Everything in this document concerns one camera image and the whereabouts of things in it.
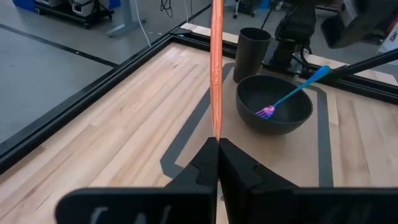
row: wooden table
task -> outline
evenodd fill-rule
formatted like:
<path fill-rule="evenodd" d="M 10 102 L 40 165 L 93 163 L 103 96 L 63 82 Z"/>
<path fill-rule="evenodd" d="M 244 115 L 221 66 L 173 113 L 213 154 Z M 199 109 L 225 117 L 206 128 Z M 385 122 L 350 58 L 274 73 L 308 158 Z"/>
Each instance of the wooden table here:
<path fill-rule="evenodd" d="M 314 55 L 308 61 L 342 64 Z M 77 188 L 167 184 L 212 135 L 209 62 L 201 50 L 163 49 L 0 176 L 0 223 L 55 223 L 54 206 Z M 299 186 L 398 185 L 398 106 L 315 84 L 306 90 L 314 112 L 302 127 L 261 136 L 236 115 L 233 62 L 223 59 L 223 133 L 237 146 Z M 359 75 L 398 85 L 385 73 Z M 217 222 L 227 223 L 222 201 Z"/>

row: concrete floor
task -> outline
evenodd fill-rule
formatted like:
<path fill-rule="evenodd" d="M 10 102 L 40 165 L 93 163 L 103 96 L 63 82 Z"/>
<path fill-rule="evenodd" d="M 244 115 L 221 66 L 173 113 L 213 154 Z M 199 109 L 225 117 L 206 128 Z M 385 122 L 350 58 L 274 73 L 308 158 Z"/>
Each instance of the concrete floor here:
<path fill-rule="evenodd" d="M 150 41 L 158 39 L 186 19 L 183 0 L 173 1 L 173 18 L 159 11 L 159 0 L 138 1 L 140 16 L 147 19 L 144 28 Z M 210 2 L 193 0 L 192 13 Z M 190 1 L 187 0 L 187 3 L 190 14 Z M 140 29 L 122 37 L 109 38 L 106 32 L 121 23 L 119 9 L 115 11 L 113 21 L 104 21 L 86 30 L 54 17 L 19 9 L 11 0 L 4 0 L 0 1 L 0 25 L 120 64 L 146 47 L 147 42 Z M 226 9 L 224 31 L 239 34 L 243 27 L 260 27 L 266 12 L 258 10 L 254 18 L 239 15 L 233 19 L 233 10 Z M 211 10 L 207 10 L 192 23 L 209 27 L 210 15 Z M 346 63 L 376 54 L 379 46 L 365 43 L 344 49 L 329 49 L 320 32 L 320 23 L 331 15 L 330 12 L 317 12 L 317 31 L 312 38 L 314 54 Z M 284 12 L 273 12 L 266 30 L 273 34 L 283 17 Z M 0 28 L 0 143 L 111 69 L 110 66 Z M 383 65 L 377 70 L 398 75 L 398 70 L 392 65 Z"/>

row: blue object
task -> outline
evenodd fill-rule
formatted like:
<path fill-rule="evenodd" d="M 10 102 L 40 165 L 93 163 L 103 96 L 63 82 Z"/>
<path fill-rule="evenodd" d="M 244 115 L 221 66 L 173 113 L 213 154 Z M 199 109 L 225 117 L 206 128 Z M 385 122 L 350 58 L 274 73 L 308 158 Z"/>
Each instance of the blue object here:
<path fill-rule="evenodd" d="M 114 9 L 120 6 L 120 0 L 110 0 L 109 1 L 109 9 Z"/>
<path fill-rule="evenodd" d="M 32 12 L 36 12 L 35 0 L 12 0 L 12 2 L 14 3 L 14 5 L 16 5 L 18 7 L 21 7 L 23 9 L 26 9 L 26 10 L 29 10 Z"/>
<path fill-rule="evenodd" d="M 17 7 L 21 7 L 23 9 L 37 13 L 36 8 L 35 8 L 35 0 L 12 0 L 12 2 Z M 120 0 L 109 0 L 109 8 L 110 9 L 114 9 L 119 6 L 120 6 Z"/>
<path fill-rule="evenodd" d="M 269 1 L 270 0 L 263 0 L 263 2 L 260 4 L 259 8 L 260 9 L 268 9 L 269 8 Z"/>

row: blue fork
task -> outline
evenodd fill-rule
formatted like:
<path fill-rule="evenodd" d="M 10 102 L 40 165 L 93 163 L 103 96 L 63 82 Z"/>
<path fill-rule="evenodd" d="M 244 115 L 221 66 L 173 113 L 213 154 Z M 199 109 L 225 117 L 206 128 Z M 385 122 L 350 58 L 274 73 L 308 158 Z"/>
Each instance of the blue fork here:
<path fill-rule="evenodd" d="M 286 100 L 287 98 L 291 97 L 294 93 L 298 92 L 299 90 L 301 90 L 302 88 L 305 88 L 309 85 L 311 85 L 313 82 L 318 81 L 319 79 L 321 79 L 322 77 L 324 77 L 325 75 L 330 73 L 331 68 L 327 65 L 322 66 L 321 68 L 319 68 L 319 70 L 317 72 L 315 72 L 315 74 L 313 74 L 311 76 L 311 78 L 309 78 L 305 83 L 301 84 L 299 87 L 297 87 L 295 90 L 291 91 L 288 95 L 284 96 L 282 99 L 278 100 L 278 102 L 276 102 L 273 105 L 269 105 L 266 108 L 263 108 L 261 110 L 259 110 L 256 115 L 264 118 L 264 119 L 269 119 L 275 112 L 276 107 L 283 102 L 284 100 Z"/>

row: black pole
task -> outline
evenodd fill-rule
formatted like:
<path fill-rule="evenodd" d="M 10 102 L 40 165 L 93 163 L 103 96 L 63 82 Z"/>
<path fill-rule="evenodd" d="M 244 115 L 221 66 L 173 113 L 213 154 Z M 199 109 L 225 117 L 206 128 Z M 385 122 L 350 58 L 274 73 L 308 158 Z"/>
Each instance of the black pole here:
<path fill-rule="evenodd" d="M 367 60 L 363 60 L 362 62 L 338 67 L 333 70 L 333 73 L 330 75 L 329 78 L 337 80 L 348 75 L 374 68 L 376 66 L 384 65 L 385 63 L 393 62 L 395 60 L 398 60 L 398 49 L 390 50 L 375 57 L 371 57 Z"/>
<path fill-rule="evenodd" d="M 261 29 L 264 28 L 264 25 L 266 24 L 269 15 L 271 15 L 272 10 L 275 9 L 275 7 L 276 7 L 276 5 L 277 5 L 278 3 L 279 3 L 279 0 L 275 0 L 274 3 L 273 3 L 273 5 L 269 8 L 269 12 L 268 12 L 266 18 L 264 19 L 264 22 L 262 23 Z"/>

